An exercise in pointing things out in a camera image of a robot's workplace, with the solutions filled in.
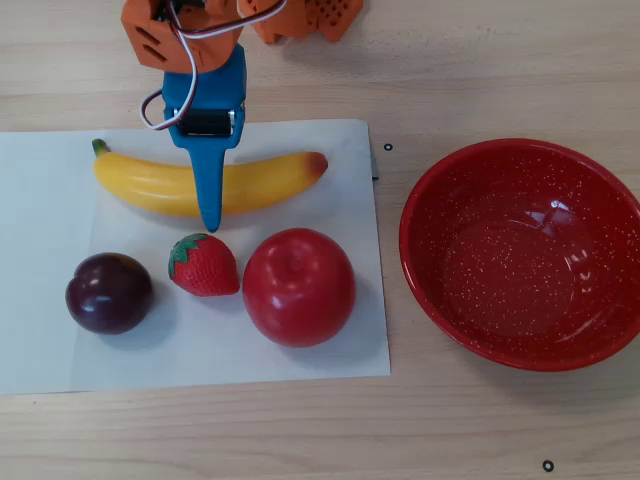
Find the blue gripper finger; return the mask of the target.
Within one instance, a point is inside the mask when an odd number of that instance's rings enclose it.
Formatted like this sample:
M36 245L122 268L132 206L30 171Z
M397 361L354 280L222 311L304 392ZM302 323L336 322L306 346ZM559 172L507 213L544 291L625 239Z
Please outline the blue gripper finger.
M225 153L239 144L244 123L241 103L231 109L191 109L169 128L175 146L189 154L198 213L209 232L221 222Z

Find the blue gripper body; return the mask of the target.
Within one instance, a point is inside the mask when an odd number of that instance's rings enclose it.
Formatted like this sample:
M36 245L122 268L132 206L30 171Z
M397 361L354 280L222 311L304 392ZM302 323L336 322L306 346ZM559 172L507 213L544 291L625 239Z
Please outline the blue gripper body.
M234 137L244 126L247 69L245 51L236 45L217 70L197 75L186 113L169 128L180 137Z

